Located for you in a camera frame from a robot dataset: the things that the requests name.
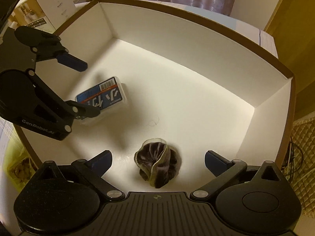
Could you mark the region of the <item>brown velvet scrunchie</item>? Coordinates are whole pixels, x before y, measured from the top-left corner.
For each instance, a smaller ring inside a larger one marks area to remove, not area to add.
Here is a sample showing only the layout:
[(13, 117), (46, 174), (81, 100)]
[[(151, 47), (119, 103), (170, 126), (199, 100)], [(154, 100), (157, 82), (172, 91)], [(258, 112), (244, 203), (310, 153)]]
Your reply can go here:
[(161, 138), (146, 140), (134, 154), (134, 162), (143, 180), (159, 189), (169, 183), (179, 172), (181, 157), (176, 148)]

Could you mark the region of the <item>white product carton box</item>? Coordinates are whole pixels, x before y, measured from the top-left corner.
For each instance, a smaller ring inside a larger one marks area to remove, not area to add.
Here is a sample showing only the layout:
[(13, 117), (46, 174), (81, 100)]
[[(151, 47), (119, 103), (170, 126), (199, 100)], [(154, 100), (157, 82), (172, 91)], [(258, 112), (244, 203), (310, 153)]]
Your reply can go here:
[(12, 28), (28, 26), (52, 34), (75, 12), (73, 0), (20, 0), (8, 24)]

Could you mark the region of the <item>quilted gold chair cushion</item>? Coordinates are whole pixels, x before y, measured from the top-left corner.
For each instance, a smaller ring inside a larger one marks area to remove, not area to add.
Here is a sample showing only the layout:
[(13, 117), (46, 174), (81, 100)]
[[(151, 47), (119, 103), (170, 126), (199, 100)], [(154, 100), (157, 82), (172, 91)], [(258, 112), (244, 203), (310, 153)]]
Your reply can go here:
[(293, 123), (281, 171), (301, 203), (302, 215), (314, 218), (314, 112)]

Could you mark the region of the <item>large brown cardboard box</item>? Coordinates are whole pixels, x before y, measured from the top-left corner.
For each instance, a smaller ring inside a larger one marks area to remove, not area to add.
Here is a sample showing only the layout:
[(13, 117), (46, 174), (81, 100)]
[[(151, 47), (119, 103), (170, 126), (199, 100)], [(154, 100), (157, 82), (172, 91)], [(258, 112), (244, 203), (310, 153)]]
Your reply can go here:
[(249, 165), (281, 165), (295, 103), (293, 73), (255, 42), (219, 23), (174, 7), (131, 0), (96, 0), (58, 30), (70, 53), (86, 61), (79, 73), (54, 60), (36, 74), (62, 99), (117, 76), (127, 104), (83, 124), (57, 141), (18, 130), (36, 163), (59, 165), (104, 150), (113, 164), (104, 175), (123, 192), (151, 191), (134, 154), (162, 138), (182, 160), (164, 191), (193, 190), (212, 180), (205, 153)]

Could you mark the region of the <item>wooden door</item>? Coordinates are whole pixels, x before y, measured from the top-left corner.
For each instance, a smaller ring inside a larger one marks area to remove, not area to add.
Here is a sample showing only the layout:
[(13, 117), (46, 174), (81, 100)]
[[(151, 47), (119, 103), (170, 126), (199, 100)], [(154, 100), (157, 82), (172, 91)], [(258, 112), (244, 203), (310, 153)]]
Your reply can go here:
[(296, 79), (295, 119), (314, 112), (314, 0), (280, 0), (266, 31)]

